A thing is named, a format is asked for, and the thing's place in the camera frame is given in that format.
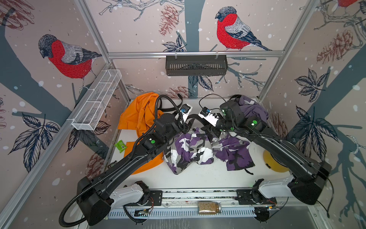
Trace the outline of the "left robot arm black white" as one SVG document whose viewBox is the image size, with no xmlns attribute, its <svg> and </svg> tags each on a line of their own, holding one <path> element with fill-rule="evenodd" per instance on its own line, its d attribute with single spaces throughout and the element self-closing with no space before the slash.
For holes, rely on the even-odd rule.
<svg viewBox="0 0 366 229">
<path fill-rule="evenodd" d="M 111 198 L 116 188 L 137 169 L 167 151 L 168 144 L 173 142 L 176 135 L 188 131 L 185 122 L 191 111 L 190 105 L 181 103 L 163 110 L 161 116 L 155 114 L 154 124 L 135 141 L 128 156 L 94 179 L 84 177 L 78 182 L 77 195 L 61 211 L 59 224 L 68 228 L 85 221 L 90 226 L 102 221 L 118 204 L 116 199 Z M 84 217 L 75 222 L 66 222 L 64 217 L 73 203 L 78 204 Z"/>
</svg>

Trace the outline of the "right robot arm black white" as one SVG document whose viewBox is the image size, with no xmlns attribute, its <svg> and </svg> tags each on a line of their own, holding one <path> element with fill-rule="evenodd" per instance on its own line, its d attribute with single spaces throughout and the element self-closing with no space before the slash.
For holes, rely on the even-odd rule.
<svg viewBox="0 0 366 229">
<path fill-rule="evenodd" d="M 277 180 L 259 179 L 251 189 L 254 202 L 275 197 L 295 197 L 307 204 L 316 204 L 328 181 L 331 166 L 305 157 L 292 143 L 283 140 L 261 118 L 246 117 L 239 104 L 230 100 L 220 105 L 221 114 L 203 108 L 200 116 L 208 121 L 209 132 L 215 136 L 234 132 L 269 152 L 290 171 L 290 176 Z"/>
</svg>

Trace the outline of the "orange trousers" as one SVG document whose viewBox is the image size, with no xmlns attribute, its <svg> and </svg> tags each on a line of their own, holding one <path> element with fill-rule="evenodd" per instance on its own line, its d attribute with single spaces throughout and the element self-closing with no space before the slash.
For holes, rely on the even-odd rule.
<svg viewBox="0 0 366 229">
<path fill-rule="evenodd" d="M 158 94 L 154 92 L 145 93 L 136 97 L 127 109 L 121 114 L 118 129 L 135 130 L 140 137 L 146 133 L 154 124 L 155 103 Z M 127 149 L 124 151 L 124 157 L 131 153 L 134 142 L 127 142 Z M 133 175 L 145 172 L 163 163 L 163 153 L 147 164 L 137 169 Z"/>
</svg>

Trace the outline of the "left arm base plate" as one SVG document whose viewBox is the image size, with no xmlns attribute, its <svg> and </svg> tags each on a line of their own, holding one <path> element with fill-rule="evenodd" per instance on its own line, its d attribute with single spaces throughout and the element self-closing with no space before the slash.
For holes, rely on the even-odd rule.
<svg viewBox="0 0 366 229">
<path fill-rule="evenodd" d="M 163 200 L 163 192 L 161 190 L 153 190 L 144 194 L 143 197 L 135 203 L 136 206 L 161 206 Z"/>
</svg>

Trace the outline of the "purple camouflage trousers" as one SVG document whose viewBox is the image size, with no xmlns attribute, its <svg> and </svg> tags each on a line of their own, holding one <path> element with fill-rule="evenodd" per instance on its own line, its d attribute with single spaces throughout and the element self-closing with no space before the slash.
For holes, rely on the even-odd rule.
<svg viewBox="0 0 366 229">
<path fill-rule="evenodd" d="M 226 163 L 228 171 L 248 170 L 255 166 L 250 153 L 248 141 L 240 140 L 230 133 L 209 140 L 201 129 L 190 130 L 179 134 L 164 152 L 164 160 L 171 171 L 178 175 L 192 163 L 210 165 L 218 159 Z"/>
</svg>

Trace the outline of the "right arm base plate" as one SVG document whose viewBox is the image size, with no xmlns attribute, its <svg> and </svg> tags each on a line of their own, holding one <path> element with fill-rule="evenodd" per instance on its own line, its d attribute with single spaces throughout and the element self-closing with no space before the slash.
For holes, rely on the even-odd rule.
<svg viewBox="0 0 366 229">
<path fill-rule="evenodd" d="M 234 198 L 240 205 L 276 205 L 276 198 L 265 198 L 258 191 L 251 189 L 238 189 Z"/>
</svg>

